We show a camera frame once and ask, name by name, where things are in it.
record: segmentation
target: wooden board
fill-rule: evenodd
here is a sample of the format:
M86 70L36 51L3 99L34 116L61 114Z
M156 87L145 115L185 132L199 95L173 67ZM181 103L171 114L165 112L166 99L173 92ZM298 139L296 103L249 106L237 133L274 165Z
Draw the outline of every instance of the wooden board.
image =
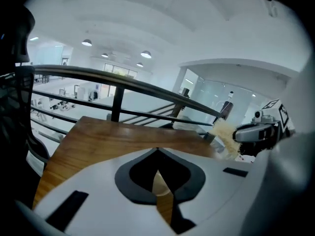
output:
M81 169L146 148L173 148L219 158L196 132L145 127L82 117L63 139L39 182L33 206ZM172 195L158 197L157 209L169 223Z

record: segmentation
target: ceiling light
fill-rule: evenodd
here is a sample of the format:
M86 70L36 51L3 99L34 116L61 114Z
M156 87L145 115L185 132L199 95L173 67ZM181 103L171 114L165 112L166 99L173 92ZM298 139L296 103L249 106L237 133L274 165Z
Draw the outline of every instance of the ceiling light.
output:
M188 79L185 79L185 80L187 80L189 83L192 83L192 84L193 84L193 82L191 82L190 80L188 80Z
M151 53L150 53L149 51L143 51L143 52L141 53L141 56L142 56L142 57L145 57L145 58L147 58L147 59L152 58Z
M85 40L82 41L82 45L92 46L92 41L90 41L89 39L85 39Z

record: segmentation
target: white ceiling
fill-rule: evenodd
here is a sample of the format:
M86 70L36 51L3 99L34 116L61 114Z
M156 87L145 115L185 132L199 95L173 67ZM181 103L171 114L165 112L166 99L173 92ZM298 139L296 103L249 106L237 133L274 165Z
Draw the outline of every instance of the white ceiling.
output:
M119 56L120 62L128 65L143 62L148 70L170 60L178 65L181 62L211 59L216 55L217 58L226 58L221 53L226 54L227 58L238 58L231 57L233 54L244 58L248 51L245 48L236 48L235 51L234 47L244 42L244 38L252 41L257 50L268 49L270 53L263 54L261 60L271 62L275 56L274 50L261 43L275 39L274 36L278 36L279 41L288 41L287 36L292 36L291 30L301 28L290 9L266 0L30 0L27 7L36 20L34 32L39 30L67 45L85 48L91 52L91 56L99 57L107 52L116 54L110 56L111 60L115 61ZM255 18L262 18L263 21L254 22ZM270 24L262 25L261 22L265 21ZM255 24L258 27L246 28ZM272 27L279 30L283 25L290 28L281 29L281 34L273 31ZM92 48L86 49L80 44L85 38L92 40ZM282 52L284 56L287 53L304 54L304 46L308 46L304 36L301 43L295 38L294 35L292 43L295 46L284 43L285 50L277 47L281 60L274 60L273 63L295 67L290 60L281 63ZM209 47L209 51L201 55L195 46L198 47L198 42L203 41L203 50L207 51ZM140 53L143 50L149 50L153 58L142 58ZM251 53L251 56L259 59L255 53Z

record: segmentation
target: black cutout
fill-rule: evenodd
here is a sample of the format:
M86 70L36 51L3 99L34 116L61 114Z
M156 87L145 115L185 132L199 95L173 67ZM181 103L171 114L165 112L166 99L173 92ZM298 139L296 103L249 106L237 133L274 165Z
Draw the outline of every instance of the black cutout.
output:
M225 168L223 171L239 177L246 177L248 173L247 171L237 170L233 168Z
M88 193L74 191L47 219L46 222L60 231L64 231L77 213Z
M203 187L206 176L200 167L165 149L154 148L119 167L115 184L130 201L156 205L157 198L151 191L158 170L174 196L171 228L177 234L183 233L195 224L182 217L178 204L194 199Z

